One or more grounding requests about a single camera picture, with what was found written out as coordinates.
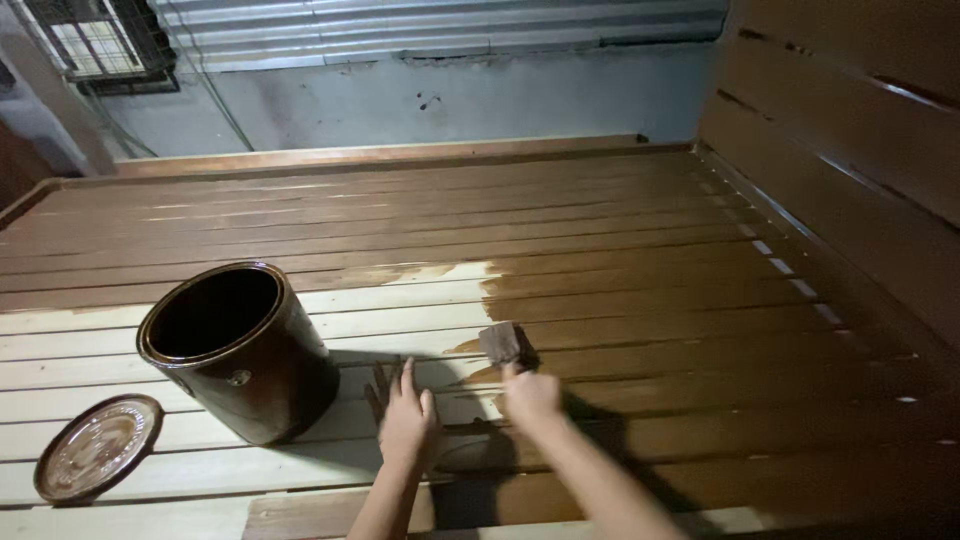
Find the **finger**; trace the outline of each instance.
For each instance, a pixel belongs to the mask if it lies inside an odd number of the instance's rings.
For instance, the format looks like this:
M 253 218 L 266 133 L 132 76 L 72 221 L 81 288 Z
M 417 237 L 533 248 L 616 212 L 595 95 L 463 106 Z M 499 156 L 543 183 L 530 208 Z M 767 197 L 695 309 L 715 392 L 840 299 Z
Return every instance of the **finger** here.
M 404 395 L 417 395 L 417 382 L 414 377 L 414 358 L 407 356 L 407 361 L 403 364 L 403 375 L 400 376 L 400 390 Z
M 390 385 L 387 384 L 387 376 L 383 374 L 383 364 L 376 362 L 373 366 L 373 380 L 376 381 L 377 394 L 382 402 L 390 399 Z
M 436 403 L 433 401 L 433 392 L 429 388 L 424 388 L 420 393 L 420 408 L 423 409 L 423 416 L 427 418 L 437 417 Z
M 376 392 L 373 391 L 373 387 L 369 384 L 363 385 L 363 395 L 367 398 L 367 403 L 370 405 L 370 410 L 373 413 L 373 421 L 379 426 L 380 421 L 383 420 L 383 404 L 380 403 L 380 400 L 376 397 Z
M 390 372 L 390 399 L 398 399 L 403 393 L 400 391 L 400 369 L 393 366 Z
M 503 373 L 502 373 L 503 381 L 506 382 L 508 380 L 512 380 L 514 377 L 516 377 L 516 363 L 509 362 L 509 363 L 503 364 Z

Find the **concrete wall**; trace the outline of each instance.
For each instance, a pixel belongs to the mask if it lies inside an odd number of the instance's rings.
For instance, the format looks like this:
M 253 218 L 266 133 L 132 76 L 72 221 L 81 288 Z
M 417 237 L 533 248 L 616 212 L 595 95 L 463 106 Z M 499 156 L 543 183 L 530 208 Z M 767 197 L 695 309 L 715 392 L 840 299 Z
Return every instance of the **concrete wall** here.
M 694 136 L 713 60 L 713 44 L 686 43 L 210 77 L 258 151 L 623 133 L 658 142 Z M 102 102 L 162 157 L 246 151 L 196 75 L 180 80 L 181 93 Z

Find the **wire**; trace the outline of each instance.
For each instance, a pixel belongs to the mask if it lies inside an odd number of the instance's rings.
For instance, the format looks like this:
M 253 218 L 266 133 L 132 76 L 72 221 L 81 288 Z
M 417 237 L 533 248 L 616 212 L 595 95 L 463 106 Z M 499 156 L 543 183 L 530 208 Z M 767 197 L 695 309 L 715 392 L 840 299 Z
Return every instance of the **wire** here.
M 67 83 L 66 78 L 61 76 L 60 80 L 69 89 L 69 84 Z M 79 101 L 81 105 L 83 105 L 84 108 L 86 108 L 91 114 L 107 123 L 110 131 L 113 133 L 113 137 L 117 141 L 117 144 L 120 145 L 120 148 L 123 149 L 128 158 L 136 159 L 139 157 L 136 152 L 133 151 L 133 148 L 130 147 L 128 142 L 147 153 L 152 158 L 159 158 L 159 155 L 149 146 L 147 146 L 146 143 L 124 129 L 124 127 L 113 118 L 113 116 L 109 113 L 109 110 L 104 107 L 103 102 L 100 101 L 100 96 L 98 96 L 95 92 L 91 90 L 89 95 L 85 96 L 85 99 L 80 99 Z
M 209 73 L 206 72 L 204 68 L 204 51 L 200 49 L 200 45 L 197 44 L 197 39 L 193 35 L 193 32 L 190 30 L 190 27 L 187 26 L 186 22 L 183 20 L 183 14 L 177 8 L 175 3 L 169 3 L 174 12 L 177 13 L 177 18 L 180 20 L 180 25 L 190 35 L 190 42 L 193 45 L 193 48 L 197 51 L 197 55 L 200 57 L 200 69 L 197 69 L 197 65 L 193 62 L 193 59 L 190 58 L 190 54 L 187 52 L 186 47 L 183 46 L 183 42 L 180 41 L 180 36 L 177 35 L 170 27 L 170 21 L 167 20 L 166 13 L 162 12 L 156 6 L 156 0 L 147 0 L 150 4 L 151 9 L 163 19 L 163 24 L 166 26 L 167 35 L 172 37 L 174 41 L 177 42 L 177 47 L 183 51 L 183 55 L 186 57 L 187 62 L 190 63 L 190 68 L 193 69 L 193 72 L 197 74 L 198 79 L 200 80 L 201 85 L 204 87 L 206 92 L 210 94 L 210 99 L 213 100 L 214 105 L 217 106 L 217 109 L 220 110 L 220 114 L 224 116 L 224 119 L 227 120 L 227 123 L 233 129 L 233 132 L 236 133 L 237 138 L 240 139 L 240 142 L 247 147 L 247 150 L 250 152 L 255 152 L 253 145 L 250 143 L 250 140 L 247 138 L 247 134 L 243 132 L 243 129 L 240 127 L 240 124 L 237 123 L 236 118 L 233 117 L 233 113 L 230 112 L 227 102 L 224 101 L 223 97 L 220 95 L 220 91 L 217 90 L 217 86 L 213 84 L 213 80 L 210 78 Z

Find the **open paint can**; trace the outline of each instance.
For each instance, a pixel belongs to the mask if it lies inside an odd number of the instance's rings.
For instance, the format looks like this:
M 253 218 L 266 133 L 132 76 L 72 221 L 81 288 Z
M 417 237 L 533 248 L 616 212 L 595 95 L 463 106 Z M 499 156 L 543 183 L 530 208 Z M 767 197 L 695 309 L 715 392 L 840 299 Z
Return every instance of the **open paint can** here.
M 308 429 L 340 373 L 279 268 L 237 262 L 182 283 L 147 314 L 141 356 L 248 442 Z

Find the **metal lid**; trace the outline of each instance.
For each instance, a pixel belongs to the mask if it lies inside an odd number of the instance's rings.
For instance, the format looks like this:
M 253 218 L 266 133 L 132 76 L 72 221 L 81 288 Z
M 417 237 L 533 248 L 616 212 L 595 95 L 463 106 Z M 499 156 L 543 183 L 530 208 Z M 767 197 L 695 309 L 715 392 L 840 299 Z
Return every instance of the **metal lid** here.
M 34 470 L 34 488 L 51 503 L 96 498 L 128 475 L 154 447 L 163 409 L 150 396 L 101 401 L 66 425 Z

